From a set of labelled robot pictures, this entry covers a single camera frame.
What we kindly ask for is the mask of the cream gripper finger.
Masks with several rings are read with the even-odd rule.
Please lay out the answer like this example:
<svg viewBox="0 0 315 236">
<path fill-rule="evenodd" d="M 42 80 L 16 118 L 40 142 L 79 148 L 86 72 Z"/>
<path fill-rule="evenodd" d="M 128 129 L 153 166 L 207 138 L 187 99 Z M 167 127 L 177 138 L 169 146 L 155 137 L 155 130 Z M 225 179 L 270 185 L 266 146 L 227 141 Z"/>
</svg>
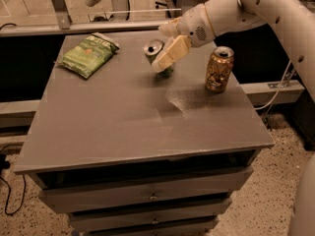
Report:
<svg viewBox="0 0 315 236">
<path fill-rule="evenodd" d="M 186 35 L 171 37 L 165 44 L 161 57 L 157 59 L 159 69 L 167 68 L 188 54 L 191 48 L 190 38 Z"/>
<path fill-rule="evenodd" d="M 177 27 L 180 20 L 181 20 L 180 17 L 175 18 L 163 25 L 160 25 L 158 27 L 158 30 L 165 36 L 177 37 L 178 35 L 180 35 L 180 31 Z"/>
</svg>

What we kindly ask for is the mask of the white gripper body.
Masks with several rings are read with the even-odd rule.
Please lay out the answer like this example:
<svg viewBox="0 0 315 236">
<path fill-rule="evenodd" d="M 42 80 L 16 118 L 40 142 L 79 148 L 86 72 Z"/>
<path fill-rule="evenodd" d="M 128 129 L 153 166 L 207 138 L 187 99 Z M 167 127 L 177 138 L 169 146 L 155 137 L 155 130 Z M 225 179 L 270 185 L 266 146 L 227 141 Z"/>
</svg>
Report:
<svg viewBox="0 0 315 236">
<path fill-rule="evenodd" d="M 209 0 L 183 14 L 178 29 L 187 35 L 193 47 L 212 42 L 217 36 L 241 27 L 241 9 L 238 0 Z"/>
</svg>

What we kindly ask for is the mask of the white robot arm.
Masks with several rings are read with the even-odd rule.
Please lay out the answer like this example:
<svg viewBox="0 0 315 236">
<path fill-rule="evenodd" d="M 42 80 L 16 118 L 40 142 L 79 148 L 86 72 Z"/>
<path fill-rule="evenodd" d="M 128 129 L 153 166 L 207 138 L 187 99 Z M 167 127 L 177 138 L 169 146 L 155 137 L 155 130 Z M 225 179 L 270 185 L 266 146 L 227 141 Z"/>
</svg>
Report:
<svg viewBox="0 0 315 236">
<path fill-rule="evenodd" d="M 168 37 L 153 62 L 159 73 L 192 47 L 227 32 L 271 27 L 309 94 L 315 100 L 315 14 L 299 0 L 209 0 L 158 27 Z"/>
</svg>

